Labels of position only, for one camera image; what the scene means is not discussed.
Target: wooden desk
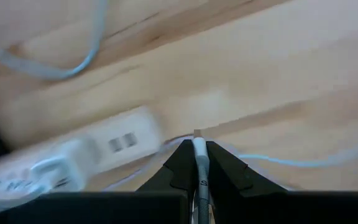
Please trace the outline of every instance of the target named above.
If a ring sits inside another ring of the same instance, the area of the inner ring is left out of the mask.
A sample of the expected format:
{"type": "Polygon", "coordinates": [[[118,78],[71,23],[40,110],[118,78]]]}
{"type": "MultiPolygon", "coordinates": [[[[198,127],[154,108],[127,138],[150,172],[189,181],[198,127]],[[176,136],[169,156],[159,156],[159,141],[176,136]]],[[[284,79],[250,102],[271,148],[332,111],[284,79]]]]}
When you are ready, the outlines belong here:
{"type": "MultiPolygon", "coordinates": [[[[358,1],[286,2],[64,82],[0,78],[0,132],[14,147],[139,105],[167,139],[206,129],[244,153],[304,160],[357,147],[358,1]]],[[[95,177],[89,190],[139,164],[95,177]]],[[[358,160],[259,165],[301,189],[358,189],[358,160]]]]}

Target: white power strip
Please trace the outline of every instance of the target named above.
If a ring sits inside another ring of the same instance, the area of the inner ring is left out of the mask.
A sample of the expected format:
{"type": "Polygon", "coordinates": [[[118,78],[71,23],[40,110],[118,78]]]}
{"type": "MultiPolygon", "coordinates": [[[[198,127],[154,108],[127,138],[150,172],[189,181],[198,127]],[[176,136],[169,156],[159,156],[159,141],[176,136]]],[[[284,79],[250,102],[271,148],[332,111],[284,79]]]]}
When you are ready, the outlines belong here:
{"type": "Polygon", "coordinates": [[[53,184],[65,184],[54,191],[81,190],[89,175],[151,155],[162,141],[151,112],[136,108],[1,158],[0,195],[25,194],[51,169],[57,170],[53,184]]]}

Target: cable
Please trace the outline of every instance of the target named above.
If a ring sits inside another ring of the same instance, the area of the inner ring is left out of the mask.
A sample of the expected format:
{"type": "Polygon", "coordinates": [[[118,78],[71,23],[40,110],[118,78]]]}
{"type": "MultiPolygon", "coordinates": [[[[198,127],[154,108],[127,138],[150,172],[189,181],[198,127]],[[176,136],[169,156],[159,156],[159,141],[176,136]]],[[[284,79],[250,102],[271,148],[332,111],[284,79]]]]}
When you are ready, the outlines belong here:
{"type": "Polygon", "coordinates": [[[200,130],[195,130],[193,146],[198,169],[198,223],[209,223],[209,157],[206,141],[200,130]]]}
{"type": "Polygon", "coordinates": [[[68,70],[49,67],[35,61],[16,57],[15,55],[10,54],[3,49],[0,49],[0,63],[12,70],[28,73],[29,75],[48,80],[60,80],[76,75],[91,63],[92,59],[94,59],[94,56],[99,51],[100,41],[103,38],[104,16],[107,6],[108,0],[99,0],[99,5],[97,6],[96,12],[94,13],[95,19],[93,26],[93,37],[91,38],[90,43],[91,49],[89,50],[89,53],[85,59],[79,64],[79,66],[68,70]]]}
{"type": "Polygon", "coordinates": [[[270,162],[283,164],[286,166],[296,166],[296,167],[327,167],[327,166],[336,166],[347,162],[349,160],[358,158],[358,147],[355,149],[347,149],[335,155],[328,156],[325,159],[316,159],[312,161],[292,161],[287,159],[276,159],[269,156],[258,155],[258,154],[243,154],[239,155],[240,159],[262,159],[270,162]]]}
{"type": "Polygon", "coordinates": [[[298,188],[294,188],[294,187],[290,187],[286,184],[282,184],[279,180],[277,180],[275,177],[270,175],[269,172],[267,172],[265,169],[261,168],[260,166],[254,164],[253,162],[247,162],[247,164],[248,164],[248,167],[250,167],[252,170],[254,170],[258,174],[264,176],[266,179],[270,180],[271,182],[281,186],[285,190],[289,190],[289,191],[299,190],[298,188]]]}
{"type": "MultiPolygon", "coordinates": [[[[193,139],[193,136],[191,135],[186,135],[186,136],[181,136],[180,138],[176,138],[173,139],[172,141],[167,141],[165,144],[163,144],[160,147],[160,150],[158,151],[158,153],[156,153],[153,158],[143,167],[141,167],[140,169],[138,169],[137,171],[135,171],[133,174],[107,186],[103,191],[110,191],[110,190],[114,190],[116,187],[125,184],[126,182],[132,180],[133,178],[137,177],[139,174],[147,171],[150,166],[152,164],[154,164],[155,161],[158,160],[158,157],[161,155],[162,151],[166,151],[167,149],[170,149],[172,146],[181,143],[182,141],[186,140],[186,139],[193,139]]],[[[331,155],[326,159],[322,159],[322,160],[313,160],[313,161],[291,161],[291,160],[284,160],[284,159],[276,159],[276,158],[271,158],[269,156],[264,156],[264,155],[256,155],[256,154],[239,154],[238,150],[227,143],[218,141],[218,140],[214,140],[214,139],[210,139],[210,138],[205,138],[207,141],[214,141],[217,144],[219,144],[220,146],[222,146],[223,148],[225,148],[226,150],[228,150],[229,152],[232,152],[235,156],[237,156],[240,159],[262,159],[262,160],[268,160],[270,162],[276,162],[279,164],[283,164],[286,166],[295,166],[295,167],[327,167],[327,166],[335,166],[335,165],[339,165],[340,163],[343,162],[347,162],[351,159],[357,159],[358,158],[358,147],[355,149],[348,149],[345,152],[340,152],[338,154],[335,155],[331,155]]],[[[263,171],[261,168],[252,165],[250,166],[252,169],[260,171],[260,174],[263,174],[263,176],[268,177],[268,179],[270,180],[274,180],[273,177],[269,177],[268,173],[266,171],[263,171]]],[[[286,187],[286,186],[282,186],[288,190],[293,190],[290,187],[286,187]]]]}
{"type": "Polygon", "coordinates": [[[151,158],[151,160],[149,160],[148,163],[146,163],[146,165],[142,166],[140,169],[137,169],[133,174],[128,175],[127,177],[125,177],[121,180],[118,180],[113,184],[110,184],[109,186],[104,188],[103,191],[114,190],[115,188],[119,187],[120,185],[131,181],[133,178],[137,177],[139,174],[146,172],[147,170],[150,169],[150,167],[153,164],[155,164],[160,159],[160,156],[162,155],[162,153],[167,152],[169,149],[172,148],[172,146],[179,144],[187,139],[193,139],[193,136],[192,135],[184,135],[184,136],[180,136],[180,137],[166,141],[164,144],[162,144],[160,146],[160,149],[157,151],[156,154],[154,154],[154,156],[151,158]]]}

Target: wood grain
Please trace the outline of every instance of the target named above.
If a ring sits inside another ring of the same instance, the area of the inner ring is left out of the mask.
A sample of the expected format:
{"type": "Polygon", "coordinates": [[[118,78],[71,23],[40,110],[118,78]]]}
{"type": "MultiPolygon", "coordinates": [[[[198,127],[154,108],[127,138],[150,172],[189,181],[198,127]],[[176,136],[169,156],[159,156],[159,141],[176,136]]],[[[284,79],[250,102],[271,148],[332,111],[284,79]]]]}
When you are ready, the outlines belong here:
{"type": "MultiPolygon", "coordinates": [[[[107,26],[110,29],[105,32],[101,50],[90,67],[87,68],[87,71],[109,65],[131,55],[154,49],[187,35],[210,29],[232,19],[261,11],[285,1],[287,0],[252,2],[249,0],[228,0],[224,2],[219,0],[209,0],[208,2],[205,0],[180,0],[178,4],[171,7],[167,6],[167,9],[161,11],[143,12],[141,14],[143,16],[137,16],[138,20],[135,20],[135,22],[133,22],[133,19],[126,19],[127,14],[122,13],[121,26],[109,25],[111,22],[108,22],[107,26]]],[[[79,32],[78,29],[72,29],[72,27],[72,25],[68,25],[68,27],[62,27],[48,35],[28,40],[13,47],[12,51],[22,57],[51,65],[66,68],[74,67],[82,61],[88,48],[86,38],[78,37],[76,34],[79,32]],[[68,30],[62,34],[59,32],[66,28],[68,30]],[[72,39],[80,40],[71,43],[72,39]]],[[[1,100],[10,101],[20,95],[49,85],[53,85],[53,83],[43,82],[29,77],[27,74],[18,74],[0,66],[0,103],[3,103],[1,100]]]]}
{"type": "MultiPolygon", "coordinates": [[[[131,1],[112,1],[109,4],[109,7],[106,9],[105,17],[105,28],[104,28],[104,37],[106,40],[111,43],[115,43],[119,40],[124,40],[131,35],[135,35],[139,30],[144,29],[145,27],[152,26],[157,21],[160,21],[172,14],[177,14],[186,9],[199,6],[200,4],[205,3],[207,0],[131,0],[131,1]]],[[[59,8],[59,5],[50,3],[51,8],[59,8]]],[[[44,31],[41,34],[31,36],[23,36],[21,41],[14,42],[13,40],[9,41],[9,51],[13,54],[16,54],[20,57],[31,58],[41,63],[47,63],[51,66],[57,66],[62,68],[75,67],[86,56],[89,51],[89,40],[91,38],[91,33],[93,30],[93,21],[95,18],[96,10],[95,8],[99,4],[99,0],[95,1],[91,5],[93,7],[87,8],[87,16],[83,15],[85,12],[76,10],[74,7],[72,10],[76,14],[81,14],[82,16],[77,19],[71,19],[68,21],[59,21],[59,26],[41,26],[44,27],[44,31]]],[[[49,12],[49,16],[56,18],[62,17],[66,14],[69,14],[68,9],[71,9],[71,5],[67,5],[67,10],[49,12]]],[[[7,13],[12,16],[23,16],[17,15],[16,11],[10,11],[7,13]]],[[[17,27],[13,21],[5,21],[9,24],[9,27],[17,27]]],[[[34,21],[30,27],[27,27],[28,30],[37,29],[37,19],[34,21]]],[[[24,32],[18,27],[17,29],[5,30],[8,37],[14,37],[17,33],[23,35],[24,32]]],[[[18,74],[17,72],[10,71],[8,69],[1,68],[0,66],[0,79],[1,77],[8,77],[9,82],[14,82],[19,79],[19,82],[24,80],[26,82],[28,74],[18,74]]],[[[43,85],[44,82],[37,81],[35,79],[29,78],[31,83],[33,83],[29,88],[37,88],[43,85]]]]}
{"type": "Polygon", "coordinates": [[[88,16],[90,0],[0,0],[0,46],[25,41],[88,16]]]}
{"type": "MultiPolygon", "coordinates": [[[[167,139],[204,129],[241,152],[284,159],[358,150],[358,1],[294,0],[258,12],[262,2],[118,63],[103,56],[71,80],[3,94],[11,84],[2,77],[1,134],[20,148],[148,105],[167,139]]],[[[358,160],[328,170],[259,165],[304,189],[358,189],[358,160]]]]}

